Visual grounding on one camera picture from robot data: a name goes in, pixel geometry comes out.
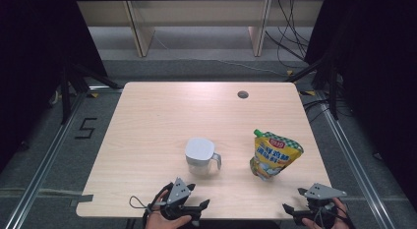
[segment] aluminum rail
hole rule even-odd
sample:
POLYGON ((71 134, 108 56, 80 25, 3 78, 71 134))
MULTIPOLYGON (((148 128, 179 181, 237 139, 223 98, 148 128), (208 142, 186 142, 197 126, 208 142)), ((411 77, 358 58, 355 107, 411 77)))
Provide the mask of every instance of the aluminum rail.
POLYGON ((59 152, 60 146, 67 136, 68 130, 74 121, 75 114, 77 113, 85 98, 86 95, 84 93, 79 93, 77 95, 72 105, 73 112, 71 112, 67 122, 62 124, 59 128, 58 133, 56 134, 51 146, 43 157, 19 203, 10 215, 6 226, 7 229, 17 229, 22 227, 26 217, 28 216, 31 206, 36 199, 37 193, 39 192, 39 189, 59 152))
MULTIPOLYGON (((318 99, 326 99, 322 91, 317 91, 316 94, 318 99)), ((381 228, 394 229, 395 224, 390 218, 385 204, 380 199, 377 190, 369 179, 365 169, 359 161, 359 158, 356 156, 356 153, 349 140, 347 139, 347 136, 344 134, 339 122, 333 119, 330 112, 328 111, 327 104, 322 104, 322 110, 325 113, 325 117, 328 120, 331 130, 333 131, 338 143, 340 144, 347 163, 349 164, 353 175, 359 184, 359 188, 362 190, 362 193, 364 194, 364 197, 369 204, 369 207, 374 213, 378 224, 381 228)))

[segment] mug handle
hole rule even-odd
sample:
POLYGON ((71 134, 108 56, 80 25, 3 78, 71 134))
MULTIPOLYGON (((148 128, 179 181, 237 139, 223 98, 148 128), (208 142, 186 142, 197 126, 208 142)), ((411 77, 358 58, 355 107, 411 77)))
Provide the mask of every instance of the mug handle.
POLYGON ((221 168, 221 156, 218 153, 214 153, 211 157, 211 159, 214 159, 217 161, 217 169, 220 170, 221 168))

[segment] food pouch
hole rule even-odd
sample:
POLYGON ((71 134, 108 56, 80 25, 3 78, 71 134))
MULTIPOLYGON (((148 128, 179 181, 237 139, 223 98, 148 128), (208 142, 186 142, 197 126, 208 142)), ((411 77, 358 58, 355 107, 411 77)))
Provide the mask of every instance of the food pouch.
POLYGON ((250 160, 251 170, 262 180, 269 179, 289 166, 304 152, 297 142, 273 133, 255 130, 255 156, 250 160))

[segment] hand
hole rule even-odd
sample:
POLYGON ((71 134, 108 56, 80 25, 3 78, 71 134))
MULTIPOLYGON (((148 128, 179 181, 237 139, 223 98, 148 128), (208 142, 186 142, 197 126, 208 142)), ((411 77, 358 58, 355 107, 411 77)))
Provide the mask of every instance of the hand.
MULTIPOLYGON (((347 215, 345 213, 346 212, 346 206, 338 198, 333 198, 333 201, 334 201, 334 204, 337 207, 337 215, 339 215, 340 217, 343 217, 343 218, 347 218, 347 215)), ((308 218, 303 218, 302 222, 309 229, 320 229, 321 228, 314 221, 312 221, 308 218)), ((340 218, 336 217, 336 219, 334 220, 334 225, 333 225, 333 227, 331 227, 331 229, 349 229, 349 226, 346 223, 344 223, 344 221, 342 221, 340 218)))
MULTIPOLYGON (((157 199, 157 201, 162 201, 163 196, 165 196, 167 193, 168 191, 165 190, 157 199)), ((146 229, 177 229, 178 227, 187 224, 187 222, 191 220, 190 215, 185 215, 175 220, 167 220, 162 216, 162 214, 160 214, 159 209, 159 205, 152 208, 152 210, 155 211, 153 211, 148 216, 147 226, 145 227, 146 229)))

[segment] white cup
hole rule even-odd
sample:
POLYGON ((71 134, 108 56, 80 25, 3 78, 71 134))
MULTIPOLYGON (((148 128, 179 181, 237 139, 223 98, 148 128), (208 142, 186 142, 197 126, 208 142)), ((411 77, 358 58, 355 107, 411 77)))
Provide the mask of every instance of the white cup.
POLYGON ((196 175, 207 175, 210 170, 210 160, 217 161, 217 169, 221 168, 221 156, 214 152, 214 143, 203 138, 192 138, 185 147, 188 169, 196 175))

